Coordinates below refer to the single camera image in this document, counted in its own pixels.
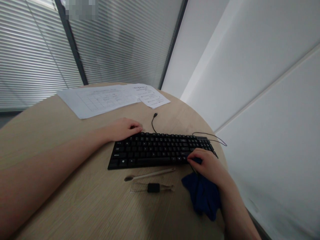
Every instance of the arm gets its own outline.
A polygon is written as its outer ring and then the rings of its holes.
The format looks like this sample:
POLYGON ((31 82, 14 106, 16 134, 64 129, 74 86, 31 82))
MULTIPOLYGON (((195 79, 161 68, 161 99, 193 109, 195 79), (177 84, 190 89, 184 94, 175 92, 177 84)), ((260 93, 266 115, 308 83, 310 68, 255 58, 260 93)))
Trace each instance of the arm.
POLYGON ((261 239, 235 182, 216 156, 210 151, 196 148, 188 156, 188 162, 201 175, 218 186, 227 236, 231 239, 261 239), (201 158, 202 163, 192 161, 195 157, 201 158))
POLYGON ((98 148, 141 131, 138 122, 118 119, 0 171, 0 238, 7 238, 17 230, 98 148))

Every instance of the keyboard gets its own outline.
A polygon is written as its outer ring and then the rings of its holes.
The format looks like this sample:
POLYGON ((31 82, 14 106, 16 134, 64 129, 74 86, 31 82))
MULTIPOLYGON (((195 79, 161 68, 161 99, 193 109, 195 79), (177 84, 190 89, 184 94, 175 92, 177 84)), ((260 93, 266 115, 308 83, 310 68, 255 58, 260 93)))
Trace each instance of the keyboard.
POLYGON ((218 157, 206 137, 141 132, 115 142, 108 170, 187 164, 195 148, 218 157))

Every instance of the space bar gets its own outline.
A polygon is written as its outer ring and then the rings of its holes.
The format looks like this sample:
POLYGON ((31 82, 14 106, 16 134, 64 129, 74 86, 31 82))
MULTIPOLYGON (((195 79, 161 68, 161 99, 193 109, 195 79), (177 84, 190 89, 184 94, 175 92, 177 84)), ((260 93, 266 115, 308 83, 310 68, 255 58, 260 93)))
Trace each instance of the space bar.
POLYGON ((170 158, 139 158, 137 163, 163 164, 170 162, 170 158))

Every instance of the keyboard cable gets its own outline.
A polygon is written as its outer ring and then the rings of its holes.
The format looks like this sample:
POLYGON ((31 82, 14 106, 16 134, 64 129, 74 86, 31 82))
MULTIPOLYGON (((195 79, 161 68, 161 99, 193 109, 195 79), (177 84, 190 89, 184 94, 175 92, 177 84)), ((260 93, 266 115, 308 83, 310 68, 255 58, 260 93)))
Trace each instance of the keyboard cable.
MULTIPOLYGON (((156 132, 156 130, 155 130, 154 127, 153 127, 153 120, 154 120, 154 118, 155 118, 157 115, 158 115, 158 113, 155 113, 155 114, 153 115, 153 119, 152 119, 152 121, 151 121, 151 125, 152 125, 152 128, 153 128, 153 130, 154 130, 155 133, 157 133, 157 132, 156 132)), ((223 146, 226 146, 226 147, 228 146, 221 138, 217 137, 216 135, 213 135, 213 134, 210 134, 210 133, 203 133, 203 132, 194 132, 192 135, 194 136, 195 133, 201 133, 201 134, 207 134, 207 135, 210 135, 210 136, 214 136, 214 137, 220 139, 222 142, 217 141, 217 140, 212 140, 212 139, 208 139, 208 140, 209 140, 209 141, 214 141, 214 142, 221 143, 223 146)))
POLYGON ((158 114, 157 114, 157 113, 155 113, 155 114, 153 115, 153 119, 152 119, 152 121, 151 121, 151 125, 152 125, 153 130, 154 130, 154 127, 153 127, 153 120, 154 120, 154 118, 155 118, 157 115, 158 115, 158 114))

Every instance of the white paper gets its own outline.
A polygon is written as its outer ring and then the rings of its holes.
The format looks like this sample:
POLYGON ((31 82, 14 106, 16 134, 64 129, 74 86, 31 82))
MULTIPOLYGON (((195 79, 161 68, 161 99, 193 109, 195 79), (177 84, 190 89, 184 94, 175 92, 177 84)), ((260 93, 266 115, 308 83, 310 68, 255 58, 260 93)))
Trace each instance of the white paper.
POLYGON ((121 85, 66 89, 57 94, 80 119, 140 102, 121 85))
POLYGON ((170 103, 170 100, 165 98, 161 93, 149 85, 137 83, 127 84, 124 87, 126 87, 133 95, 136 95, 141 102, 152 109, 170 103))

